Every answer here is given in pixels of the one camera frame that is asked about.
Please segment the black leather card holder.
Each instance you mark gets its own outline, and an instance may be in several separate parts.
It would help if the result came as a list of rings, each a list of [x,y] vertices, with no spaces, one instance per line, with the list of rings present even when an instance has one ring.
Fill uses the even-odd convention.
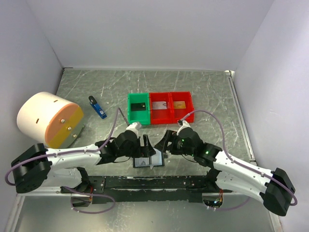
[[[134,158],[133,159],[133,167],[134,168],[143,168],[143,167],[149,167],[150,169],[153,169],[156,166],[164,166],[164,155],[161,151],[154,149],[155,154],[148,157],[148,158]]]

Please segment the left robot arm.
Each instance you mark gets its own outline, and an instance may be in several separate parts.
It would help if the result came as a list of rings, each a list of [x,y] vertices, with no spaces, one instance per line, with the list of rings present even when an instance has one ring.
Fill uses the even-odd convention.
[[[126,130],[116,138],[96,142],[85,147],[54,149],[35,144],[14,159],[9,173],[13,174],[17,193],[28,193],[43,186],[66,186],[84,193],[89,190],[90,180],[86,166],[115,162],[119,157],[149,158],[157,150],[147,135],[140,137],[133,130]]]

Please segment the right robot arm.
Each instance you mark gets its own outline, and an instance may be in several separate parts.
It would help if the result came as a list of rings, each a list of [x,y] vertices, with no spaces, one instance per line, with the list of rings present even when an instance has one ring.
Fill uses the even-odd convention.
[[[253,198],[270,212],[285,216],[297,204],[295,188],[286,171],[272,171],[240,160],[213,144],[202,141],[191,128],[166,131],[155,145],[161,152],[191,156],[209,171],[199,188],[210,192],[229,190]]]

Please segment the gold VIP card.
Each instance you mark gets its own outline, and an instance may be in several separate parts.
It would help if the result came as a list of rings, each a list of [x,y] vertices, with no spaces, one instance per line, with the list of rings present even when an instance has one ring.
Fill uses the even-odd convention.
[[[186,108],[185,101],[174,101],[173,106],[174,106],[174,109],[185,109]]]

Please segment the silver VIP card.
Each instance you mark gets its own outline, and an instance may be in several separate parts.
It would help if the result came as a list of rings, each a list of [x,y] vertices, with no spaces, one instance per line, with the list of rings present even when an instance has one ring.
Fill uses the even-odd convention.
[[[168,108],[168,104],[166,101],[153,101],[152,109],[153,110],[166,110]]]

